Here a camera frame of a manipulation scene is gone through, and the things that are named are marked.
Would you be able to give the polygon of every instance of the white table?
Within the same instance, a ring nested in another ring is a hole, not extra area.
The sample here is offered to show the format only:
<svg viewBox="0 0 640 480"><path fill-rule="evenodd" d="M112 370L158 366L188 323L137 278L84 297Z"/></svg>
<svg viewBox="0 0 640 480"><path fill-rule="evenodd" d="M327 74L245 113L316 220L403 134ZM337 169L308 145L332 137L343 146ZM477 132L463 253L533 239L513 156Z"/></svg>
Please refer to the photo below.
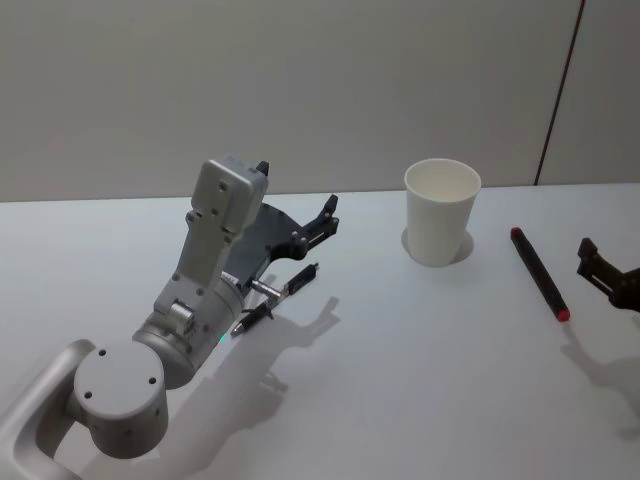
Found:
<svg viewBox="0 0 640 480"><path fill-rule="evenodd" d="M326 195L269 197L304 222ZM577 276L590 236L640 267L640 186L481 192L475 248L443 269L401 245L401 192L340 195L318 279L169 393L150 454L106 458L74 427L57 459L88 480L637 479L640 316ZM188 199L0 205L0 394L44 350L124 340L177 261ZM555 321L516 254L520 225L573 317ZM282 284L302 264L276 263Z"/></svg>

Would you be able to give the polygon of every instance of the cup rim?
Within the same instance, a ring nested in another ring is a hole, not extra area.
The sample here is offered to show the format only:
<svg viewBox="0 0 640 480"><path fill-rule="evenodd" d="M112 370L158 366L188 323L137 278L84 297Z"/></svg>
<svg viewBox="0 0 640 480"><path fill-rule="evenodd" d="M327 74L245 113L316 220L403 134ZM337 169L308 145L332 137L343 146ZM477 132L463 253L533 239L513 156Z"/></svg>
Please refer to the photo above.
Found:
<svg viewBox="0 0 640 480"><path fill-rule="evenodd" d="M474 192L471 195L468 195L464 198L461 198L459 200L439 200L437 198L432 198L429 197L428 195L424 195L423 193L417 192L407 181L407 177L409 176L409 173L411 172L411 170L413 168L417 168L420 165L424 165L425 163L435 163L435 162L447 162L447 163L457 163L458 165L463 166L464 168L466 168L469 172L471 172L471 174L475 177L475 179L477 180L477 187L475 188ZM406 189L408 191L410 191L411 193L413 193L414 195L425 199L425 200L429 200L430 202L434 202L434 203L443 203L443 204L454 204L454 203L461 203L461 202L466 202L467 200L469 200L470 198L475 197L480 190L482 189L482 179L480 178L480 174L478 174L478 172L476 172L472 167L470 167L469 165L467 165L464 162L460 162L458 160L453 160L451 158L427 158L425 160L420 160L419 162L414 163L413 165L411 165L409 168L407 168L407 170L404 172L404 186L406 187Z"/></svg>

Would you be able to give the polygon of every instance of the wall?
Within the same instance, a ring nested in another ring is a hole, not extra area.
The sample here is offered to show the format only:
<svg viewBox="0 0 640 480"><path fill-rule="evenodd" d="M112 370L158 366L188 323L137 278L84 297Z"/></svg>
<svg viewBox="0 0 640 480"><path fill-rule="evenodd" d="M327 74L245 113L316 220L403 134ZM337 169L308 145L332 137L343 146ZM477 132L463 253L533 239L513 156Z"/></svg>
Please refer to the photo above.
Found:
<svg viewBox="0 0 640 480"><path fill-rule="evenodd" d="M541 183L640 182L640 2L587 0Z"/></svg>
<svg viewBox="0 0 640 480"><path fill-rule="evenodd" d="M449 156L531 184L578 1L4 0L0 201L396 189Z"/></svg>

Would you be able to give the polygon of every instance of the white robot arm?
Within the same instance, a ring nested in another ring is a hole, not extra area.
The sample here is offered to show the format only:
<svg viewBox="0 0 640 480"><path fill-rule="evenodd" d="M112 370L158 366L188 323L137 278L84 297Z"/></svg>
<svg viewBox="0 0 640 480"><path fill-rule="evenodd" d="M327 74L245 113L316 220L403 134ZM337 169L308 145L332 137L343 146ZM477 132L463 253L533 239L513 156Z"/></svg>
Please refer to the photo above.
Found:
<svg viewBox="0 0 640 480"><path fill-rule="evenodd" d="M248 167L231 156L203 164L178 266L153 312L132 341L98 349L79 340L39 373L0 418L2 480L78 480L53 460L74 422L115 458L141 456L160 442L166 391L193 378L269 263L299 260L336 233L335 196L300 227L262 203L267 174L268 164Z"/></svg>

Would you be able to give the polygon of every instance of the white paper cup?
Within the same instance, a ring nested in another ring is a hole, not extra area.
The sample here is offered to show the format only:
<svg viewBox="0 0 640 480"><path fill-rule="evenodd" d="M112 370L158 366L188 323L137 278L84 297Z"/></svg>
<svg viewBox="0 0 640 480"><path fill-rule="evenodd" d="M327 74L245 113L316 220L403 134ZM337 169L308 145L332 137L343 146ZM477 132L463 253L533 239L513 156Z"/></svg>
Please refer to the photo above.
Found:
<svg viewBox="0 0 640 480"><path fill-rule="evenodd" d="M462 244L480 175L462 162L432 158L411 165L404 184L411 257L429 267L449 265Z"/></svg>

